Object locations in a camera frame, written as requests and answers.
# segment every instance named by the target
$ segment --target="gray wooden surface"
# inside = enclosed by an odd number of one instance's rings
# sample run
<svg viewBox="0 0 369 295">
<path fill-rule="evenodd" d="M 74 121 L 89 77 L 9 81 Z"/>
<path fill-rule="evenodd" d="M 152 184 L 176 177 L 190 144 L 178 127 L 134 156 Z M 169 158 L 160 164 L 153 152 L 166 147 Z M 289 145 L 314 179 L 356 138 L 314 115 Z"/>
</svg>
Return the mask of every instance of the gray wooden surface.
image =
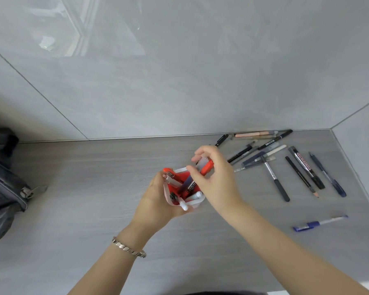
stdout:
<svg viewBox="0 0 369 295">
<path fill-rule="evenodd" d="M 127 225 L 155 172 L 185 166 L 198 146 L 218 138 L 20 145 L 13 169 L 31 185 L 49 184 L 49 190 L 17 215 L 0 241 L 0 294 L 66 294 Z M 314 152 L 347 198 L 341 198 L 317 169 L 327 188 L 315 198 L 285 161 L 284 156 L 290 156 L 286 149 L 270 165 L 291 202 L 282 200 L 264 166 L 236 175 L 243 197 L 305 248 L 355 279 L 369 281 L 369 203 L 332 135 L 328 130 L 294 132 L 282 142 L 295 145 L 305 158 L 308 151 Z M 228 157 L 246 143 L 227 140 L 221 151 Z M 345 213 L 348 220 L 312 231 L 291 229 Z M 148 257 L 136 261 L 123 294 L 282 289 L 207 201 L 169 223 L 145 250 Z"/>
</svg>

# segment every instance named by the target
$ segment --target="metal bracelet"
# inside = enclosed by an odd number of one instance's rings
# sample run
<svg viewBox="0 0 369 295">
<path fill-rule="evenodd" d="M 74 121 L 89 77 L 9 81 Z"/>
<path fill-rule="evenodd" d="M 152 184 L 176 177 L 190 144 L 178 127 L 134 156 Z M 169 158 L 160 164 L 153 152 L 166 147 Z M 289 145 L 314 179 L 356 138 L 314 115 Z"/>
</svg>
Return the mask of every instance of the metal bracelet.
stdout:
<svg viewBox="0 0 369 295">
<path fill-rule="evenodd" d="M 119 248 L 123 249 L 124 251 L 127 251 L 128 253 L 134 255 L 134 256 L 141 257 L 141 258 L 145 258 L 146 257 L 146 253 L 144 251 L 140 251 L 140 252 L 133 251 L 131 248 L 128 248 L 124 244 L 121 244 L 120 242 L 118 242 L 116 240 L 116 237 L 113 237 L 112 243 L 114 245 L 118 246 Z"/>
</svg>

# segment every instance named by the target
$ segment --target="bag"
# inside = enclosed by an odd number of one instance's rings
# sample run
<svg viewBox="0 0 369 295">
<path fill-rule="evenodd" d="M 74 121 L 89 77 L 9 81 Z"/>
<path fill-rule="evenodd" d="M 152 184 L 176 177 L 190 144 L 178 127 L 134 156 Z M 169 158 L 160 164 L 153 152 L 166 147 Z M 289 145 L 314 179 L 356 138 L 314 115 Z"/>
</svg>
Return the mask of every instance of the bag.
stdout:
<svg viewBox="0 0 369 295">
<path fill-rule="evenodd" d="M 11 228 L 15 213 L 25 211 L 36 192 L 44 192 L 45 185 L 31 189 L 10 171 L 11 156 L 19 139 L 9 128 L 0 128 L 0 239 Z"/>
</svg>

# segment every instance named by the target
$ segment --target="person's right hand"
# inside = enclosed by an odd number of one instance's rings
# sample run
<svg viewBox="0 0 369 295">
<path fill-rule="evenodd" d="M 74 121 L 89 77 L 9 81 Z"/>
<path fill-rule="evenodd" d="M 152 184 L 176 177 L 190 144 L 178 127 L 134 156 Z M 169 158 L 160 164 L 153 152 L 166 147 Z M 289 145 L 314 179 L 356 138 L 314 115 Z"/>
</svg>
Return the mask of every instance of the person's right hand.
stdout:
<svg viewBox="0 0 369 295">
<path fill-rule="evenodd" d="M 214 163 L 214 174 L 210 178 L 203 177 L 193 166 L 186 168 L 213 208 L 223 216 L 242 202 L 235 182 L 234 169 L 216 146 L 201 146 L 191 160 L 197 162 L 202 157 L 210 157 Z"/>
</svg>

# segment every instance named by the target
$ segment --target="person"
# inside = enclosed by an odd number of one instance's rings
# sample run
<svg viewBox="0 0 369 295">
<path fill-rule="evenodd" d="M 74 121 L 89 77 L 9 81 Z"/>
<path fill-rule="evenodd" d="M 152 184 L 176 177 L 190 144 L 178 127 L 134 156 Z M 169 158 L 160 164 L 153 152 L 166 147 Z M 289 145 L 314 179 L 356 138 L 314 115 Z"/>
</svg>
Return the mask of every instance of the person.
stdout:
<svg viewBox="0 0 369 295">
<path fill-rule="evenodd" d="M 235 182 L 234 171 L 217 147 L 200 147 L 192 161 L 197 162 L 201 157 L 212 159 L 214 173 L 210 178 L 205 178 L 196 168 L 187 166 L 193 180 L 217 213 L 242 235 L 288 293 L 369 295 L 369 290 L 361 284 L 296 244 L 244 202 Z M 152 179 L 132 221 L 116 237 L 131 250 L 141 251 L 148 240 L 172 218 L 187 213 L 166 202 L 162 175 L 162 171 L 158 172 Z M 116 245 L 109 245 L 68 294 L 120 294 L 135 259 L 134 255 Z"/>
</svg>

